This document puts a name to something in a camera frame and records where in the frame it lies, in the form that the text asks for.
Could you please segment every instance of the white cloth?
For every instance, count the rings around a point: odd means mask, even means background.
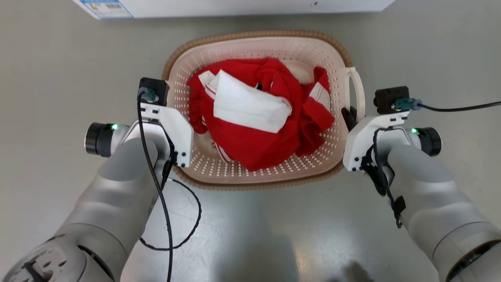
[[[331,96],[329,95],[327,90],[320,84],[320,82],[315,83],[315,86],[313,86],[313,89],[310,92],[310,97],[322,104],[327,109],[327,111],[331,111]]]
[[[292,113],[285,98],[248,86],[222,70],[215,76],[206,71],[198,78],[214,99],[214,117],[224,121],[277,133]]]

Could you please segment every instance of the cable connector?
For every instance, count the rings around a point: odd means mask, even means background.
[[[154,103],[159,100],[155,91],[150,88],[140,87],[137,91],[137,96],[139,97],[140,95],[142,95],[141,99],[146,100],[148,103]]]
[[[395,104],[392,105],[392,108],[396,111],[420,110],[420,104],[420,99],[398,98],[395,100]]]

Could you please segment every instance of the concrete floor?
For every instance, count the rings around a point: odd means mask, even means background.
[[[104,161],[83,150],[89,124],[132,122],[139,79],[159,78],[166,59],[186,41],[248,30],[318,30],[346,47],[369,105],[376,89],[407,85],[427,104],[463,106],[501,98],[500,14],[498,0],[397,0],[378,14],[101,22],[69,0],[3,1],[0,275],[57,230]],[[439,130],[444,146],[438,158],[496,226],[500,110],[423,110],[408,121]],[[438,279],[406,231],[395,227],[386,200],[359,173],[272,191],[195,191],[202,220],[174,253],[174,281]],[[166,195],[179,242],[196,208],[175,184]],[[156,207],[147,240],[166,244],[163,220]],[[162,281],[167,260],[167,253],[139,244],[122,281]]]

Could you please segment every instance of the basket handle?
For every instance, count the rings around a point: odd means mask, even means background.
[[[353,85],[355,86],[355,95],[357,97],[357,123],[359,123],[365,117],[365,94],[364,87],[362,86],[362,80],[360,79],[358,72],[355,70],[355,67],[346,68],[345,100],[347,109],[349,109],[351,106],[350,78],[353,80]]]

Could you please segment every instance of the plastic basket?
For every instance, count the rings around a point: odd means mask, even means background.
[[[313,68],[321,66],[329,75],[331,113],[335,121],[312,155],[293,155],[282,164],[250,172],[240,163],[223,162],[216,150],[196,134],[189,168],[174,167],[180,178],[202,189],[259,190],[300,185],[329,178],[342,168],[348,129],[341,115],[350,107],[349,79],[357,97],[357,120],[365,114],[365,98],[358,73],[346,50],[332,37],[311,31],[257,31],[197,39],[179,47],[167,61],[162,79],[170,81],[167,105],[186,118],[190,88],[186,82],[201,68],[228,59],[281,60],[302,83],[313,81]]]

